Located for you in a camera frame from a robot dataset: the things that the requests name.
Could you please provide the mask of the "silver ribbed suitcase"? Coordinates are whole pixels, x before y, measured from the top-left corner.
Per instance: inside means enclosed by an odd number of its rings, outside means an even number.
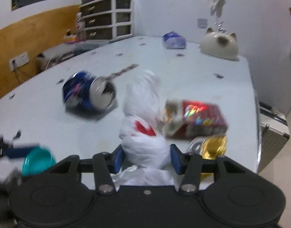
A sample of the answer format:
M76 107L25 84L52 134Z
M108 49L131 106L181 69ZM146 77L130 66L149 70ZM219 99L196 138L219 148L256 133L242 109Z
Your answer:
M290 139L286 116L277 108L263 102L259 103L259 125L261 138L258 173L274 160Z

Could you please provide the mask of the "white plastic drawer unit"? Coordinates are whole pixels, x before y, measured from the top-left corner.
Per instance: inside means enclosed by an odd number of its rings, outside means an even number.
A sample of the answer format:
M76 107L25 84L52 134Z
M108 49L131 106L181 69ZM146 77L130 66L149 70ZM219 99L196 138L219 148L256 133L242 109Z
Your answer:
M115 42L133 36L133 0L94 0L79 9L86 39Z

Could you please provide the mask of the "red cigarette box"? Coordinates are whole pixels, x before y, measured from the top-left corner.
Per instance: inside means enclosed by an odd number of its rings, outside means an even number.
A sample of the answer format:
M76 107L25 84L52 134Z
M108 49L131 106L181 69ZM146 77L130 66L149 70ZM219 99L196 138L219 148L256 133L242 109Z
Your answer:
M216 104L186 99L165 103L164 134L174 139L225 134L228 124Z

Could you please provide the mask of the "blue white plastic packet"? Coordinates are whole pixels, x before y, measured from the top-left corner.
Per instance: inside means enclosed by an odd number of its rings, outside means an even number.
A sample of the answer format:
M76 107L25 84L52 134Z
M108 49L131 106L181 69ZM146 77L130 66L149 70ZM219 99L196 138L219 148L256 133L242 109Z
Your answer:
M185 49L187 47L185 37L174 31L164 34L162 39L163 46L167 49Z

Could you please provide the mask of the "white wall socket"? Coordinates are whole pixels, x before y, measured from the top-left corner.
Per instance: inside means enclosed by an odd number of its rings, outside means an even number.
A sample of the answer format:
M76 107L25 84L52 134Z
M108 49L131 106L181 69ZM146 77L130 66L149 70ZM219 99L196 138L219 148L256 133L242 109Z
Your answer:
M29 63L29 61L30 61L30 58L28 56L28 52L25 51L22 54L16 56L15 58L12 58L9 60L10 71L13 72L17 68Z

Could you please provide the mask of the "white plastic bag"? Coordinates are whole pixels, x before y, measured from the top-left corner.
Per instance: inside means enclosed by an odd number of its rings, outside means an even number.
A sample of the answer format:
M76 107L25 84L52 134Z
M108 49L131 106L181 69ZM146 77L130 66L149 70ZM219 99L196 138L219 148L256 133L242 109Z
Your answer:
M159 77L146 70L127 86L119 137L131 166L112 176L117 189L175 183L170 145L159 130L159 83Z

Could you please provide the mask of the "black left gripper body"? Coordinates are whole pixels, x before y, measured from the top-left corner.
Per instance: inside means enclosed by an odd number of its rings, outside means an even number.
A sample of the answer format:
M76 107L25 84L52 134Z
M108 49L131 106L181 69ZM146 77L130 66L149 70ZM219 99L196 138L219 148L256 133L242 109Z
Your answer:
M15 221L9 208L10 183L18 173L17 168L9 158L3 156L3 150L9 149L10 145L4 142L0 136L0 227L13 227Z

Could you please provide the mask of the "crushed blue soda can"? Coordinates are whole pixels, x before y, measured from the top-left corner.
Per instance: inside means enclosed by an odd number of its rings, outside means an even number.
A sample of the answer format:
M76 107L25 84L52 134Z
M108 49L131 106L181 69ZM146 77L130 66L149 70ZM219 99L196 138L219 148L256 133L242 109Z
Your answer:
M81 71L74 73L62 86L62 100L69 109L102 113L115 104L116 88L107 77Z

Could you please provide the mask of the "plastic bottle by drawers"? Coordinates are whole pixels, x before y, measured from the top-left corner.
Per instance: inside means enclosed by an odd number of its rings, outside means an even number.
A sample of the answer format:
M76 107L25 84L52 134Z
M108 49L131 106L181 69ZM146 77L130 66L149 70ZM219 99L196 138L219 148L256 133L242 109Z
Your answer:
M78 12L75 22L76 37L78 42L83 42L86 39L85 36L85 21L83 19L82 13Z

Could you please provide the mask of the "white cat-shaped ceramic dish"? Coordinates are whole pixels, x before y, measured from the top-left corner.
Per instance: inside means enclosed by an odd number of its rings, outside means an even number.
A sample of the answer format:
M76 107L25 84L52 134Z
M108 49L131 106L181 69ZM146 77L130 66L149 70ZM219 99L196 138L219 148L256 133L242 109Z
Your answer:
M239 47L237 35L214 31L209 27L200 42L200 51L204 54L226 60L238 60Z

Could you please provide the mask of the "teal plastic lid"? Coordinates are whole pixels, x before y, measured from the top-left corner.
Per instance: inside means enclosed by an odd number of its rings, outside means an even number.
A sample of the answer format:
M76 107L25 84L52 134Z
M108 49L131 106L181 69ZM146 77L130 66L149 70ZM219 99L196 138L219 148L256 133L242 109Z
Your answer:
M56 159L50 150L37 147L27 154L22 165L24 177L40 174L56 164Z

